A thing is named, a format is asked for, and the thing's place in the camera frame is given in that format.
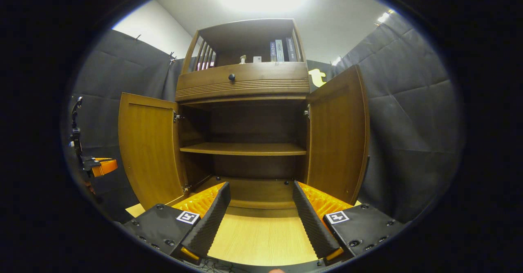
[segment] yellow sign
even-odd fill
[[[325,77],[325,73],[320,72],[319,69],[308,71],[308,74],[312,77],[312,84],[316,87],[321,87],[326,82],[323,81],[322,77]]]

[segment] door hinge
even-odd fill
[[[185,194],[187,191],[189,191],[189,188],[191,188],[191,187],[192,187],[192,185],[189,185],[189,184],[185,183],[185,185],[183,185],[181,187],[181,189],[183,191],[183,194]]]
[[[309,120],[311,119],[311,105],[310,104],[307,104],[307,110],[303,111],[303,115],[306,115]]]
[[[176,122],[176,120],[180,120],[180,119],[183,119],[183,117],[181,115],[178,115],[176,114],[176,111],[173,111],[174,112],[174,118],[172,118],[172,122]]]

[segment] screw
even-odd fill
[[[360,241],[351,241],[351,242],[349,242],[349,247],[358,246],[360,243],[361,243]]]

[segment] wooden floor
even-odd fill
[[[145,212],[140,204],[126,210],[133,217]],[[208,255],[260,266],[317,260],[296,208],[228,207]]]

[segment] black foam pad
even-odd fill
[[[205,216],[187,234],[181,245],[199,257],[207,256],[229,202],[230,187],[229,183],[226,182],[218,191],[215,201],[213,201]]]
[[[295,201],[297,213],[316,256],[318,258],[325,258],[340,248],[338,242],[336,242],[320,218],[318,218],[318,215],[316,215],[314,208],[312,208],[311,203],[308,201],[297,181],[294,181],[293,200]]]

